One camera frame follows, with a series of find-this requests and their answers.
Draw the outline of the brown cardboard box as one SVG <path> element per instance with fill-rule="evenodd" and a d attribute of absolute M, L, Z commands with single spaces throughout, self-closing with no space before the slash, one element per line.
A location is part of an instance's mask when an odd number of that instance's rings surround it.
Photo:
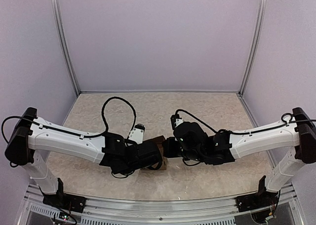
<path fill-rule="evenodd" d="M 151 139 L 146 140 L 145 142 L 150 141 L 150 142 L 154 142 L 156 144 L 156 146 L 159 149 L 160 152 L 160 161 L 149 166 L 146 168 L 142 168 L 142 171 L 166 171 L 167 169 L 167 164 L 168 164 L 168 159 L 166 157 L 164 157 L 163 153 L 164 153 L 164 149 L 162 146 L 162 143 L 165 141 L 165 137 L 164 136 L 157 136 Z"/>

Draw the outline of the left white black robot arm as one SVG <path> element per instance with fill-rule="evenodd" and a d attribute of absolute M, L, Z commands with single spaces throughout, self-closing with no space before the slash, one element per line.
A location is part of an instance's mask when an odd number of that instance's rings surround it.
<path fill-rule="evenodd" d="M 129 176 L 138 169 L 157 170 L 162 155 L 153 141 L 143 141 L 144 129 L 134 127 L 130 136 L 105 131 L 88 133 L 53 124 L 37 116 L 37 110 L 29 107 L 18 116 L 5 149 L 5 157 L 23 167 L 56 206 L 63 208 L 69 196 L 62 191 L 60 179 L 53 175 L 39 154 L 40 150 L 57 152 L 88 160 L 109 167 L 112 175 Z"/>

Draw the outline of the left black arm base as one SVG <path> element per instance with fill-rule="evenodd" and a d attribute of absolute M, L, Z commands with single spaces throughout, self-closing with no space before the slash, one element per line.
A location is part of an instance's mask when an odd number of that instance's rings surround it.
<path fill-rule="evenodd" d="M 57 178 L 57 190 L 55 193 L 47 194 L 42 190 L 41 193 L 44 197 L 44 204 L 70 212 L 83 213 L 87 200 L 83 196 L 65 193 L 64 184 L 60 178 Z"/>

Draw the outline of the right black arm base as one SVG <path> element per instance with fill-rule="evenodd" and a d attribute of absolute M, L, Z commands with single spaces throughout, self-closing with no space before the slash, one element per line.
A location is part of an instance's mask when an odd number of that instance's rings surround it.
<path fill-rule="evenodd" d="M 265 186 L 266 176 L 259 180 L 258 191 L 235 198 L 239 212 L 246 212 L 271 205 L 276 205 L 279 200 L 278 192 L 268 192 Z"/>

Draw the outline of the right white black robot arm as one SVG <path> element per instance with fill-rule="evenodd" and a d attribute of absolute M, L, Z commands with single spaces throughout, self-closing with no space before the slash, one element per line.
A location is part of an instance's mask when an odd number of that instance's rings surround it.
<path fill-rule="evenodd" d="M 294 108 L 272 124 L 244 131 L 220 129 L 208 136 L 196 122 L 185 122 L 178 114 L 171 117 L 173 136 L 163 143 L 166 158 L 182 158 L 207 165 L 234 162 L 250 154 L 281 147 L 290 150 L 273 171 L 260 179 L 252 202 L 263 207 L 303 166 L 316 161 L 316 121 L 305 111 Z"/>

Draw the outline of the front aluminium frame rail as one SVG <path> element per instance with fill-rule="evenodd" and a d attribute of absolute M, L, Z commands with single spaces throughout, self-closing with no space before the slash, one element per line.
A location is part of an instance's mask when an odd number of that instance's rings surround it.
<path fill-rule="evenodd" d="M 72 212 L 78 225 L 237 225 L 254 224 L 255 212 L 268 207 L 239 212 L 236 197 L 224 196 L 208 199 L 142 201 L 111 199 L 83 195 L 86 198 L 82 213 Z M 52 225 L 59 211 L 42 203 L 38 186 L 30 184 L 22 200 L 15 225 L 26 225 L 32 215 Z M 292 184 L 285 185 L 280 194 L 276 217 L 269 225 L 307 225 Z"/>

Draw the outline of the right aluminium corner post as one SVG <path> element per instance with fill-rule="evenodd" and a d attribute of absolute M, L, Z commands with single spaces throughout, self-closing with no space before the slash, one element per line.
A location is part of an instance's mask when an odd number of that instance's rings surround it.
<path fill-rule="evenodd" d="M 239 88 L 239 96 L 242 98 L 246 92 L 246 87 L 250 79 L 251 70 L 253 68 L 253 64 L 256 57 L 257 48 L 260 41 L 261 29 L 264 22 L 265 9 L 267 5 L 267 0 L 259 0 L 258 12 L 256 17 L 254 34 L 251 41 L 250 52 L 246 62 L 245 72 L 241 81 L 241 85 Z"/>

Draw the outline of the aluminium corner post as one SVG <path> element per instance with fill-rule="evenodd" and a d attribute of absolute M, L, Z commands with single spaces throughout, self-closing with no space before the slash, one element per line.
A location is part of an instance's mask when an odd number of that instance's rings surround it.
<path fill-rule="evenodd" d="M 260 41 L 261 29 L 264 22 L 265 9 L 267 5 L 267 0 L 259 0 L 258 12 L 256 17 L 254 34 L 251 41 L 250 52 L 246 62 L 245 72 L 241 81 L 241 85 L 239 88 L 239 96 L 242 98 L 246 92 L 246 87 L 250 79 L 251 70 L 253 68 L 253 64 L 256 57 L 257 48 Z"/>
<path fill-rule="evenodd" d="M 69 48 L 67 45 L 59 0 L 51 0 L 51 3 L 52 3 L 52 10 L 53 10 L 53 15 L 54 15 L 55 23 L 56 23 L 56 28 L 57 28 L 57 35 L 60 42 L 62 54 L 65 60 L 66 69 L 70 76 L 71 84 L 76 94 L 76 97 L 78 97 L 81 93 L 81 90 L 78 84 L 75 70 L 72 65 L 72 60 L 71 60 Z"/>

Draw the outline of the left aluminium corner post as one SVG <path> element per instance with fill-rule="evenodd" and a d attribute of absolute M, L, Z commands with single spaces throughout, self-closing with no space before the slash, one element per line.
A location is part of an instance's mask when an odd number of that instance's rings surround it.
<path fill-rule="evenodd" d="M 51 3 L 52 3 L 52 10 L 53 10 L 53 15 L 54 15 L 55 23 L 56 23 L 56 28 L 57 28 L 57 35 L 60 42 L 62 54 L 65 60 L 66 69 L 70 76 L 71 84 L 76 94 L 76 97 L 78 97 L 81 93 L 81 90 L 78 84 L 75 70 L 72 65 L 72 60 L 71 60 L 69 48 L 67 45 L 59 0 L 51 0 Z"/>

